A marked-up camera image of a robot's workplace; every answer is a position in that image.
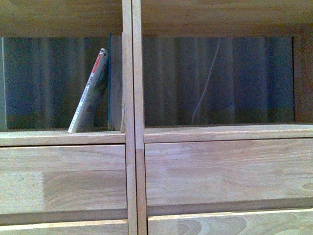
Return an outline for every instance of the drawer front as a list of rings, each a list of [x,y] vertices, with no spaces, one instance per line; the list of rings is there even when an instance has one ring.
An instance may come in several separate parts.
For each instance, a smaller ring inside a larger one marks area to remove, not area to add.
[[[0,148],[0,188],[0,214],[125,210],[125,146]]]
[[[311,235],[313,210],[186,214],[148,219],[149,235]]]
[[[145,153],[149,207],[299,198],[312,205],[313,139],[158,143]]]
[[[127,235],[125,220],[0,226],[0,235]]]

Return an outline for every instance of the blue curtain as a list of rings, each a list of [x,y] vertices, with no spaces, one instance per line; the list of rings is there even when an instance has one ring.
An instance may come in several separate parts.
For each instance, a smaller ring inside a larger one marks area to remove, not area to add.
[[[107,45],[107,38],[4,38],[6,128],[68,128],[94,61]],[[104,99],[95,126],[106,125]]]
[[[190,125],[218,38],[144,38],[146,126]],[[194,124],[294,122],[292,38],[222,38]]]

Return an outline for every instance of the wooden plank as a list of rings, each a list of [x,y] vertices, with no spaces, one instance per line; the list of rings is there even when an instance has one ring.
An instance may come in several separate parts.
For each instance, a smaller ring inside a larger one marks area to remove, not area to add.
[[[125,102],[128,233],[138,234],[134,133],[132,1],[123,0],[123,99]]]
[[[236,125],[145,129],[145,143],[312,138],[313,125]]]
[[[313,139],[146,144],[147,204],[313,202],[312,146]]]
[[[0,38],[0,130],[6,130],[7,128],[4,78],[4,46],[3,38]]]
[[[141,1],[132,1],[133,9],[133,53],[134,53],[134,113],[137,172],[138,234],[147,234],[146,179],[144,152],[144,97],[141,33]]]
[[[0,226],[0,235],[126,235],[127,220]]]
[[[127,209],[0,214],[0,226],[127,219]]]
[[[313,28],[310,0],[143,0],[147,36],[294,35]]]
[[[186,214],[148,219],[149,235],[310,235],[313,209]]]
[[[0,214],[126,208],[124,145],[0,148]]]
[[[0,37],[103,37],[122,32],[119,0],[5,0]]]
[[[105,143],[125,143],[125,133],[120,131],[68,133],[67,130],[0,132],[0,146]]]
[[[294,38],[295,121],[313,123],[313,33]]]

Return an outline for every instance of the white book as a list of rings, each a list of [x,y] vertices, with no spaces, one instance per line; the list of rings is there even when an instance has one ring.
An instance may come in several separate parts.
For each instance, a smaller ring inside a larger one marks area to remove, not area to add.
[[[69,133],[88,131],[93,128],[94,114],[104,92],[104,73],[108,58],[108,52],[102,48],[69,126]]]

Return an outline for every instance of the wire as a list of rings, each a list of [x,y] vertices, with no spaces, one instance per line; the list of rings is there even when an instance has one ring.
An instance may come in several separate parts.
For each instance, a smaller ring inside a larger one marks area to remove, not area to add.
[[[194,110],[194,113],[192,114],[191,125],[194,124],[195,115],[196,115],[196,113],[197,113],[197,111],[198,111],[198,109],[199,109],[199,107],[200,107],[200,105],[201,105],[201,103],[202,103],[202,100],[203,100],[204,94],[205,94],[205,92],[206,92],[207,86],[209,85],[209,80],[210,80],[210,77],[211,77],[211,73],[212,73],[212,70],[213,70],[213,66],[214,66],[214,63],[215,63],[217,54],[218,54],[219,49],[220,49],[220,44],[221,44],[221,38],[219,38],[219,42],[218,42],[217,47],[216,47],[216,52],[215,52],[215,55],[214,55],[214,58],[213,58],[213,61],[212,61],[212,65],[211,65],[211,68],[210,68],[209,75],[208,75],[208,77],[207,77],[206,85],[205,85],[204,90],[203,90],[203,92],[202,92],[202,95],[201,95],[201,98],[200,98],[200,100],[199,100],[199,103],[198,103],[198,105],[196,106],[196,108],[195,108],[195,110]]]

